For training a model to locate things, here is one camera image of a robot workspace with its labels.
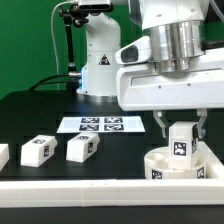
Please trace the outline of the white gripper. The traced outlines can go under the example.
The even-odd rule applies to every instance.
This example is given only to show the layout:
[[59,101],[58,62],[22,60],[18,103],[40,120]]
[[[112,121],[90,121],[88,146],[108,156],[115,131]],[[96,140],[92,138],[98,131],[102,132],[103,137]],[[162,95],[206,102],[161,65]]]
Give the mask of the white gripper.
[[164,138],[169,122],[161,110],[198,109],[197,130],[202,139],[207,110],[200,108],[224,108],[224,53],[192,58],[190,69],[181,72],[157,73],[152,63],[125,66],[119,69],[116,83],[120,107],[154,111]]

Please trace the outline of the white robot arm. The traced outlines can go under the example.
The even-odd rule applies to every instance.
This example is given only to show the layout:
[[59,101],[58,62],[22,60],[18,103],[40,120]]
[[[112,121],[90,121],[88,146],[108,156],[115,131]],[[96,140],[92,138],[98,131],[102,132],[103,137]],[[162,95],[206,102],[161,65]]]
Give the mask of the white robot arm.
[[81,0],[87,26],[82,92],[101,101],[115,96],[126,111],[151,110],[161,128],[167,110],[195,109],[197,135],[207,111],[224,108],[224,47],[203,41],[214,0],[128,0],[143,36],[120,49],[103,14],[121,0]]

